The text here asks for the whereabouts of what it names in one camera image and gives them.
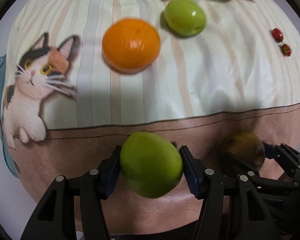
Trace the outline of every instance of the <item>silver screw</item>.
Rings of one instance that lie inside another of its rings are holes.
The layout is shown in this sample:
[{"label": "silver screw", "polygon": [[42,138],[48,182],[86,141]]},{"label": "silver screw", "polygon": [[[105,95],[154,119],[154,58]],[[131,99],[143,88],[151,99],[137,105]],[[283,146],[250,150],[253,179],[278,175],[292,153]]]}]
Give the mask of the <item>silver screw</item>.
[{"label": "silver screw", "polygon": [[60,176],[56,177],[56,182],[61,182],[61,181],[63,181],[64,179],[65,179],[65,177],[62,176],[62,175],[60,175]]},{"label": "silver screw", "polygon": [[99,171],[97,169],[92,169],[91,171],[89,171],[90,175],[97,175],[99,173]]},{"label": "silver screw", "polygon": [[206,173],[207,175],[213,175],[213,174],[214,174],[214,170],[213,170],[213,169],[206,169],[206,170],[205,170],[205,173]]},{"label": "silver screw", "polygon": [[241,175],[240,180],[246,182],[246,181],[248,181],[248,177],[246,175]]}]

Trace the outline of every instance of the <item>red berry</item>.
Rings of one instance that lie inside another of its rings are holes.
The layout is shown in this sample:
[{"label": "red berry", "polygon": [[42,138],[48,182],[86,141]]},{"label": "red berry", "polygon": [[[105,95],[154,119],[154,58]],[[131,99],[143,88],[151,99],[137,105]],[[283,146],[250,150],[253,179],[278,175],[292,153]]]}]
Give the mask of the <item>red berry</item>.
[{"label": "red berry", "polygon": [[272,37],[274,37],[276,42],[283,41],[283,34],[278,28],[273,29],[271,34],[272,34]]},{"label": "red berry", "polygon": [[290,46],[288,44],[283,44],[282,46],[280,46],[282,53],[287,56],[290,57],[291,56],[291,52],[292,49],[290,48]]}]

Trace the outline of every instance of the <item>yellow eye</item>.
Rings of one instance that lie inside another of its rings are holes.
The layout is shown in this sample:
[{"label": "yellow eye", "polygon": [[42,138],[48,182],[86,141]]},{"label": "yellow eye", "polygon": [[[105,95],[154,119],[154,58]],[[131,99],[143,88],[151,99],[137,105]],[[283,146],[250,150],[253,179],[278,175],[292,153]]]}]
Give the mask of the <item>yellow eye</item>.
[{"label": "yellow eye", "polygon": [[52,67],[48,64],[42,66],[42,68],[40,70],[41,74],[45,75],[45,76],[49,75],[51,73],[51,71],[52,71]]},{"label": "yellow eye", "polygon": [[33,60],[28,58],[25,62],[25,69],[30,68]]}]

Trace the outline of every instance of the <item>cat head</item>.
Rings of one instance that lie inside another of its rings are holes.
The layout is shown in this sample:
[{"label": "cat head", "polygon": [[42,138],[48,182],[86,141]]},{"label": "cat head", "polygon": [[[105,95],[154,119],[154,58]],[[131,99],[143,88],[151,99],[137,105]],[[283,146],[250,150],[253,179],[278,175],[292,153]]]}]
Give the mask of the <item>cat head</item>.
[{"label": "cat head", "polygon": [[57,47],[49,47],[49,34],[44,33],[21,57],[16,72],[16,85],[29,97],[43,99],[54,90],[64,92],[60,86],[69,86],[61,80],[78,53],[79,36],[65,39]]}]

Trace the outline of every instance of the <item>cat print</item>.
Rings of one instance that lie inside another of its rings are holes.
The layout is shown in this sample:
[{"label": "cat print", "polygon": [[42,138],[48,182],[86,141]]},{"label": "cat print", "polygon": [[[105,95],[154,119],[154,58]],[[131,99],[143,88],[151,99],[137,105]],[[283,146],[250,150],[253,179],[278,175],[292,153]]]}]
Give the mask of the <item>cat print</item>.
[{"label": "cat print", "polygon": [[81,40],[79,36],[70,36],[58,48],[48,46],[48,42],[49,34],[44,33],[21,57],[15,82],[6,87],[3,132],[11,148],[15,148],[17,135],[23,143],[30,139],[43,141],[46,128],[39,117],[42,100],[54,91],[70,96],[60,87],[72,87],[62,80],[79,51]]}]

